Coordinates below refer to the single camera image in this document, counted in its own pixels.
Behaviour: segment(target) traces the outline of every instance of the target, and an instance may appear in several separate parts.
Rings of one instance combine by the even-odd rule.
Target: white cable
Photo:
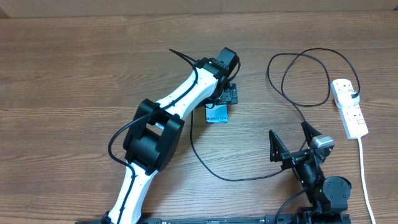
[[[361,180],[362,180],[362,188],[363,188],[363,194],[365,195],[365,202],[366,206],[368,208],[369,215],[372,220],[372,224],[376,224],[376,221],[374,220],[371,204],[369,203],[369,198],[368,198],[368,191],[366,190],[366,183],[365,183],[365,171],[364,171],[364,166],[363,166],[363,150],[362,150],[362,141],[361,138],[358,138],[358,145],[359,145],[359,163],[361,164]]]

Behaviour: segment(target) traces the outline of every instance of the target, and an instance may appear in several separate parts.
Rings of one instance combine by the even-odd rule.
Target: white power strip
[[[359,144],[359,163],[361,165],[361,180],[365,196],[366,206],[369,211],[372,223],[376,224],[371,205],[369,203],[368,191],[366,190],[364,162],[363,162],[363,148],[361,137],[367,134],[368,127],[366,126],[361,108],[359,107],[359,96],[352,98],[355,94],[353,84],[346,79],[337,79],[330,84],[331,91],[335,97],[335,102],[340,113],[341,121],[343,122],[344,130],[348,139],[357,139]]]

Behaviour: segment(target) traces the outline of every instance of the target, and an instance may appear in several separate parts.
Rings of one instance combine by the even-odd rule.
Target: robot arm
[[[229,96],[229,101],[220,99],[223,99],[224,92],[233,92],[230,89],[232,85],[229,84],[228,77],[238,63],[239,57],[236,53],[224,48],[217,58],[203,58],[195,63],[198,79],[190,91],[188,90],[196,79],[195,71],[192,71],[188,79],[170,95],[156,103],[146,99],[139,105],[133,120],[143,116],[147,118],[142,118],[132,125],[123,142],[123,148],[126,150],[125,159],[136,173],[131,193],[126,197],[132,181],[132,171],[127,167],[116,204],[109,213],[104,215],[100,223],[135,224],[138,222],[150,183],[174,155],[184,125],[183,119],[196,107],[206,103],[237,103],[236,94],[232,96],[232,99]],[[147,124],[160,127],[163,129],[162,134],[158,135],[146,128]]]

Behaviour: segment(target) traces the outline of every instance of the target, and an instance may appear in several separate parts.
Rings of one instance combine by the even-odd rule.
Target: tabletop
[[[193,58],[237,52],[242,67],[234,79],[239,103],[229,122],[207,124],[194,111],[193,140],[205,163],[230,178],[280,170],[269,161],[268,130],[290,151],[304,140],[300,116],[266,80],[271,57],[326,47],[344,54],[361,82],[361,108],[369,128],[363,137],[366,183],[378,223],[397,223],[398,214],[398,13],[295,12],[263,14],[76,17],[0,20],[0,223],[73,223],[98,219],[111,209],[125,167],[107,153],[111,136],[132,120],[139,103],[176,89],[191,68],[169,52]],[[347,63],[330,52],[310,52],[331,80],[350,79]],[[274,60],[276,86],[293,58]],[[300,103],[327,96],[325,72],[300,58],[284,90]],[[356,140],[346,138],[333,96],[302,108],[307,121],[335,140],[321,165],[325,176],[353,185],[348,200],[353,223],[370,223],[359,174]],[[302,188],[289,170],[270,179],[225,182],[195,157],[186,119],[177,151],[150,186],[146,217],[261,217]],[[114,151],[124,157],[123,136]],[[308,206],[304,195],[284,213]]]

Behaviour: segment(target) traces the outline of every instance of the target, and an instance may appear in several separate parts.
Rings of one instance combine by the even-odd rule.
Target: beige wall
[[[392,10],[398,0],[0,0],[0,17]]]

